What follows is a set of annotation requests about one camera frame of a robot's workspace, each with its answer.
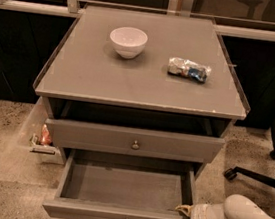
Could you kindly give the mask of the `crumpled snack bag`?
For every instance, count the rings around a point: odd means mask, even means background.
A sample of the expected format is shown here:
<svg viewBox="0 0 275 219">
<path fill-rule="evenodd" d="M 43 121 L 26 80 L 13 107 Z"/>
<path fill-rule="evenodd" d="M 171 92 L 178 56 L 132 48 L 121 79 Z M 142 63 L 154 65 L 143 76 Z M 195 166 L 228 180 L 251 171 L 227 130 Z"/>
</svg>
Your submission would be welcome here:
<svg viewBox="0 0 275 219">
<path fill-rule="evenodd" d="M 211 67 L 179 57 L 171 57 L 167 67 L 168 74 L 192 79 L 200 84 L 205 83 L 207 77 L 211 74 Z"/>
</svg>

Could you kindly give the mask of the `clear plastic side bin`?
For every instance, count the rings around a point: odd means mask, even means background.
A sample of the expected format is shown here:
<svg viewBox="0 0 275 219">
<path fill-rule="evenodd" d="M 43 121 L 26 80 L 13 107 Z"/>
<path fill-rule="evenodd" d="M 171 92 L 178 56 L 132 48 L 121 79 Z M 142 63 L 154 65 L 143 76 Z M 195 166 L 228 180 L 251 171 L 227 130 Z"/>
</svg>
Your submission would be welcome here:
<svg viewBox="0 0 275 219">
<path fill-rule="evenodd" d="M 21 126 L 18 136 L 25 149 L 34 154 L 42 163 L 63 164 L 60 151 L 53 145 L 41 144 L 43 126 L 48 118 L 42 98 L 33 105 L 24 124 Z"/>
</svg>

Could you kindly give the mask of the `grey drawer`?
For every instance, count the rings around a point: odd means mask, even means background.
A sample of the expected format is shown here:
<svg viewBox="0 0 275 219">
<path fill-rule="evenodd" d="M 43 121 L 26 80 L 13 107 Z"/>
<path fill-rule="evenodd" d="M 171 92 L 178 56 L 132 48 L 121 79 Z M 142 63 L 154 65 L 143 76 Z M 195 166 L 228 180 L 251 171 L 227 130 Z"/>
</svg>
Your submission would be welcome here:
<svg viewBox="0 0 275 219">
<path fill-rule="evenodd" d="M 72 150 L 43 207 L 61 219 L 188 219 L 175 207 L 194 203 L 194 175 L 188 162 Z"/>
<path fill-rule="evenodd" d="M 58 147 L 195 163 L 212 162 L 225 143 L 220 138 L 68 119 L 47 119 L 46 125 Z"/>
</svg>

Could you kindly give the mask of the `grey drawer cabinet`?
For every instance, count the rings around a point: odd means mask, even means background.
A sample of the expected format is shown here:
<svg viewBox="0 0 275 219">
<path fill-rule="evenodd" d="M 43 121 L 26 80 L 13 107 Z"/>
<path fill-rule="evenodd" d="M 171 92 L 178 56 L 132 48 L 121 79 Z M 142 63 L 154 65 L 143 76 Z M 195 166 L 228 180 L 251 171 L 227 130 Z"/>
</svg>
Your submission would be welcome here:
<svg viewBox="0 0 275 219">
<path fill-rule="evenodd" d="M 135 58 L 121 57 L 110 33 L 148 36 Z M 87 7 L 35 81 L 48 119 L 75 120 L 223 139 L 249 111 L 210 20 Z M 168 74 L 179 57 L 211 67 L 205 83 Z"/>
</svg>

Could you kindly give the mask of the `white ceramic bowl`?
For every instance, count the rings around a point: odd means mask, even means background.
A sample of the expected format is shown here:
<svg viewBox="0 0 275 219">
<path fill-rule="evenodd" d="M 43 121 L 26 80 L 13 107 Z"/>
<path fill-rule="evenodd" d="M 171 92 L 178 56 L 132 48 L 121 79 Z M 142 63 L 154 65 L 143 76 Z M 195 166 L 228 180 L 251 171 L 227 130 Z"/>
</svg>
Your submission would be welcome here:
<svg viewBox="0 0 275 219">
<path fill-rule="evenodd" d="M 110 33 L 113 49 L 123 58 L 131 59 L 142 53 L 148 36 L 135 27 L 118 27 Z"/>
</svg>

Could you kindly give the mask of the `grey top drawer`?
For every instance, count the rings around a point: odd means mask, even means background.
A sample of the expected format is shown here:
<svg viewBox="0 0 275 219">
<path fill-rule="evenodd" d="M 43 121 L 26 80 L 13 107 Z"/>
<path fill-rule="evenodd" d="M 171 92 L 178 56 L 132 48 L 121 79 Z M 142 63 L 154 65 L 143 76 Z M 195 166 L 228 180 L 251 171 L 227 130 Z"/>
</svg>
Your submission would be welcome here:
<svg viewBox="0 0 275 219">
<path fill-rule="evenodd" d="M 195 163 L 212 162 L 225 143 L 220 138 L 68 119 L 47 119 L 46 125 L 58 147 Z"/>
</svg>

